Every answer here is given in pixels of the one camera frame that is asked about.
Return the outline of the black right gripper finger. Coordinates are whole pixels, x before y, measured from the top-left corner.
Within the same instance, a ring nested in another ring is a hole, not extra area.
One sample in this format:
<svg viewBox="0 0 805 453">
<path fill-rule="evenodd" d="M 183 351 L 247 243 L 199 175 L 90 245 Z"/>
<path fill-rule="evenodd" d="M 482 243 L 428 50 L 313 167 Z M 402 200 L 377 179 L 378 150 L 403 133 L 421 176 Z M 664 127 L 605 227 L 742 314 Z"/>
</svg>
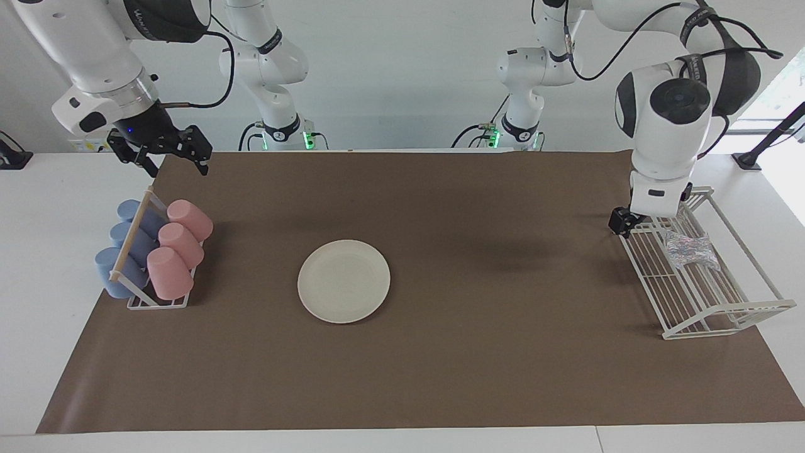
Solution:
<svg viewBox="0 0 805 453">
<path fill-rule="evenodd" d="M 149 157 L 146 148 L 135 151 L 118 130 L 110 130 L 106 141 L 121 163 L 135 164 L 137 167 L 141 167 L 151 178 L 157 177 L 158 167 Z"/>
<path fill-rule="evenodd" d="M 191 161 L 203 177 L 209 174 L 212 153 L 212 144 L 198 126 L 191 125 L 179 131 L 179 158 Z"/>
</svg>

